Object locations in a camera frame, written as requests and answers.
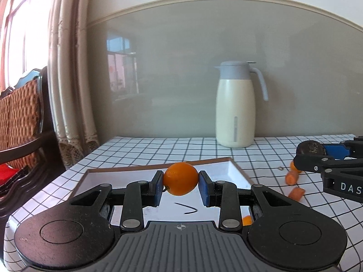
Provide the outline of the cream thermos jug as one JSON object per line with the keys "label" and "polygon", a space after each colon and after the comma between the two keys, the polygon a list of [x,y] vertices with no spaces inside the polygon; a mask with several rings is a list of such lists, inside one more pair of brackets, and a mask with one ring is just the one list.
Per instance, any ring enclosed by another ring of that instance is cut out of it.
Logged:
{"label": "cream thermos jug", "polygon": [[252,61],[224,61],[216,68],[220,78],[216,96],[217,142],[229,148],[244,148],[255,137],[256,103],[251,75],[256,74],[264,101],[269,100],[262,72]]}

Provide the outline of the orange mandarin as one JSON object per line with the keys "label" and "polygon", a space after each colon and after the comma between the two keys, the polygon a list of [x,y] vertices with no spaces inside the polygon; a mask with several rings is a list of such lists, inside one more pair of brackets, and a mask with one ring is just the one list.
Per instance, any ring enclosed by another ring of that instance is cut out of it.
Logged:
{"label": "orange mandarin", "polygon": [[183,196],[190,193],[199,182],[194,166],[186,162],[174,163],[164,173],[163,185],[168,193]]}
{"label": "orange mandarin", "polygon": [[300,174],[300,173],[302,172],[301,170],[299,170],[299,169],[295,166],[294,161],[291,161],[291,162],[290,162],[290,170],[291,170],[292,172],[297,173],[297,174]]}

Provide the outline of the peeled rough mandarin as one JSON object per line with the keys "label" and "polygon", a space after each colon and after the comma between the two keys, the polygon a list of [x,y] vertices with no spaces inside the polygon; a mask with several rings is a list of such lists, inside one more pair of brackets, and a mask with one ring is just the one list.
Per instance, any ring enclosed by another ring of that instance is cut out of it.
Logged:
{"label": "peeled rough mandarin", "polygon": [[249,226],[249,225],[251,225],[252,223],[253,223],[253,221],[252,221],[252,218],[251,218],[251,216],[250,216],[250,215],[244,216],[244,217],[242,218],[242,224],[243,224],[243,226]]}

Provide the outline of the red bag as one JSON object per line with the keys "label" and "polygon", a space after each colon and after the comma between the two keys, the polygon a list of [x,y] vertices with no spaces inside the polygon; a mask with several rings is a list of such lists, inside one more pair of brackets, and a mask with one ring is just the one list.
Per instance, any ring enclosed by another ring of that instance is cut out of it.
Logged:
{"label": "red bag", "polygon": [[12,168],[4,163],[0,165],[0,186],[8,186],[14,182],[20,174],[20,169]]}

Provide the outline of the wooden bench with cushion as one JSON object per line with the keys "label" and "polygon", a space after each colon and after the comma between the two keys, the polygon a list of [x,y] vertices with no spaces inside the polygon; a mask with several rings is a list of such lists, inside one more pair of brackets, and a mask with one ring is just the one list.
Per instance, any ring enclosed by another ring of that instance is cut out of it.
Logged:
{"label": "wooden bench with cushion", "polygon": [[52,122],[47,68],[31,70],[1,93],[1,164],[17,170],[1,183],[3,217],[65,171]]}

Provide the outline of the orange mandarin front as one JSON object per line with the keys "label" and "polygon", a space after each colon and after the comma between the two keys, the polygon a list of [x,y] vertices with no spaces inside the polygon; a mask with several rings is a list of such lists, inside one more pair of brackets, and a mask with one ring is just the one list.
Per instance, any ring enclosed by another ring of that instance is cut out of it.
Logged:
{"label": "orange mandarin front", "polygon": [[168,193],[183,196],[190,193],[199,182],[194,166],[186,162],[174,163],[164,173],[163,185]]}

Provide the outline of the white grid tablecloth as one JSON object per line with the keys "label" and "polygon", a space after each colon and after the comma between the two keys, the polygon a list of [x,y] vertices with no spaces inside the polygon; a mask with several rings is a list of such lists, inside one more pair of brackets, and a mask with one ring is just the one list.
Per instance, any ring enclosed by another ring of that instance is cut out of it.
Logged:
{"label": "white grid tablecloth", "polygon": [[[230,149],[219,145],[215,138],[116,136],[67,169],[12,213],[5,225],[1,271],[20,271],[24,267],[14,246],[14,232],[19,224],[65,201],[88,169],[231,157],[253,181],[288,195],[292,188],[285,184],[285,175],[297,145],[305,140],[305,136],[261,137],[255,138],[245,149]],[[340,262],[341,269],[362,271],[362,204],[323,193],[321,176],[317,173],[300,173],[298,187],[305,189],[303,204],[333,218],[346,229],[348,245]]]}

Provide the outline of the dark chestnut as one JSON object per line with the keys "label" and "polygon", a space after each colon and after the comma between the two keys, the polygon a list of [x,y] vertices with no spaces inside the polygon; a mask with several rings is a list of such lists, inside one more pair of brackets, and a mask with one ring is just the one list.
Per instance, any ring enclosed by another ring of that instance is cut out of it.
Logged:
{"label": "dark chestnut", "polygon": [[326,149],[317,141],[307,140],[301,142],[296,149],[297,155],[326,155]]}

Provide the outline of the carrot piece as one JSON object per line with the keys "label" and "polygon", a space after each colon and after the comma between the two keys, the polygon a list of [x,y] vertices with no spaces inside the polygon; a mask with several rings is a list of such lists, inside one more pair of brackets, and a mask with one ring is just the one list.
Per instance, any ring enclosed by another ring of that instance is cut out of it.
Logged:
{"label": "carrot piece", "polygon": [[294,187],[289,193],[288,197],[296,202],[299,202],[305,194],[305,189]]}
{"label": "carrot piece", "polygon": [[300,173],[298,171],[289,171],[285,176],[285,183],[287,185],[295,185],[298,181]]}

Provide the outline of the beige lace curtain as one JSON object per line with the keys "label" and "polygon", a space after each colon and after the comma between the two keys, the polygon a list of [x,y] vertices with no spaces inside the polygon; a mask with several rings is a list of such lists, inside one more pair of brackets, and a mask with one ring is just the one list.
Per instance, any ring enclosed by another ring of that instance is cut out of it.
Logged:
{"label": "beige lace curtain", "polygon": [[60,154],[69,169],[99,146],[87,61],[89,0],[54,0],[49,21],[48,87]]}

